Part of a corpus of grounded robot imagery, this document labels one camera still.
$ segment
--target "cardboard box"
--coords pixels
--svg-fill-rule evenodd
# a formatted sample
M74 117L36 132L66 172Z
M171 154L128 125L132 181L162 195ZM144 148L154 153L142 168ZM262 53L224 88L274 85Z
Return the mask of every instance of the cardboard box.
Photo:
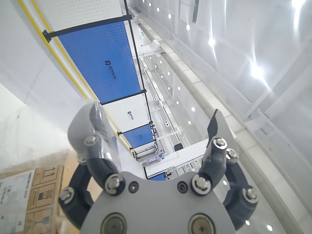
M0 174L0 234L55 234L63 166Z

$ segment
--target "gray metal plate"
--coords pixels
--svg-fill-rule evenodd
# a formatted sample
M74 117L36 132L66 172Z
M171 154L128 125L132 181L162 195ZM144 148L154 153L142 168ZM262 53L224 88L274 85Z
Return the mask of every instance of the gray metal plate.
M235 229L223 204L214 192L207 196L196 196L189 184L196 174L188 172L167 181L144 180L128 172L121 172L126 188L119 196L102 192L80 230L81 234L100 233L102 221L108 214L120 213L127 221L127 234L188 233L188 223L195 214L205 214L214 222L215 233L234 234ZM139 190L128 191L128 185L136 181ZM177 184L188 185L186 194L177 190Z

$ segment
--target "black metal frame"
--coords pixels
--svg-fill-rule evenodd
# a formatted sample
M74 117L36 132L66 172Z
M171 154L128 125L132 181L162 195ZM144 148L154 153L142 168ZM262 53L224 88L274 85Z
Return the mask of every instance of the black metal frame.
M156 143L156 135L155 135L155 130L154 130L154 127L153 127L153 121L152 121L152 117L151 117L151 113L150 113L150 110L149 110L149 106L148 106L148 100L147 100L147 95L146 95L146 89L144 87L144 82L143 82L143 76L142 76L142 71L141 71L141 67L140 67L140 62L139 62L139 59L138 59L138 55L137 55L137 49L136 49L136 43L135 43L135 38L134 38L134 35L133 35L133 30L132 30L132 25L131 25L131 19L132 19L132 15L129 14L129 10L128 10L128 6L127 6L127 1L124 0L124 3L125 3L125 8L126 8L126 15L123 15L122 17L117 17L117 18L112 18L112 19L106 19L106 20L100 20L100 21L96 21L96 22L91 22L91 23L87 23L87 24L83 24L83 25L79 25L79 26L75 26L75 27L71 27L71 28L66 28L66 29L62 29L62 30L58 30L58 31L52 31L52 32L47 32L47 30L44 30L42 32L43 36L46 38L46 40L48 42L51 41L52 38L54 37L58 37L58 36L61 36L61 35L65 35L65 34L69 34L69 33L72 33L72 32L75 32L75 31L79 31L79 30L83 30L83 29L88 29L88 28L94 28L94 27L98 27L98 26L103 26L103 25L107 25L107 24L111 24L111 23L117 23L117 22L122 22L122 21L128 21L129 22L129 27L130 27L130 32L131 32L131 37L132 37L132 42L133 42L133 45L134 45L134 48L135 48L135 53L136 53L136 59L137 59L137 64L138 64L138 68L139 68L139 72L140 72L140 77L141 77L141 82L142 82L142 86L143 86L143 90L141 90L140 92L138 93L135 93L135 94L132 94L132 95L129 95L129 96L126 96L126 97L121 97L121 98L118 98L118 99L114 99L114 100L111 100L111 101L108 101L108 102L105 102L105 103L101 103L101 105L106 105L106 104L109 104L109 103L113 103L113 102L116 102L116 101L119 101L119 100L122 100L122 99L125 99L125 98L128 98L128 97L132 97L132 96L136 96L136 95L139 95L139 94L145 94L145 100L146 100L146 104L147 104L147 110L148 110L148 115L149 115L149 124L151 126L151 130L152 130L152 136L154 138L153 141L151 142L154 142L155 143L155 146L157 147L157 143Z

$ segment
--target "white ceiling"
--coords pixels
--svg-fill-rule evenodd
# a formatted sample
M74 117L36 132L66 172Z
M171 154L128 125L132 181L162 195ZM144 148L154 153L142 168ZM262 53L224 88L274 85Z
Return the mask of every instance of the white ceiling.
M246 118L251 106L258 106L304 156L312 158L312 150L302 142L303 137L312 142L312 104L307 98L312 88L312 78L307 77L307 72L312 76L312 0L301 8L297 31L292 0L226 0L226 13L225 0L199 0L196 23L195 0L130 3L236 114ZM212 36L214 51L208 44ZM251 75L254 63L263 69L264 83Z

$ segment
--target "white wall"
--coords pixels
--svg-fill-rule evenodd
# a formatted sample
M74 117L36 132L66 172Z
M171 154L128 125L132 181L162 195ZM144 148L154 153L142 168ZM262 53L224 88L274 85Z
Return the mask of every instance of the white wall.
M59 70L17 0L0 1L0 83L66 132L63 116L80 99L78 92Z
M1 84L0 97L0 172L13 165L70 149L64 132Z

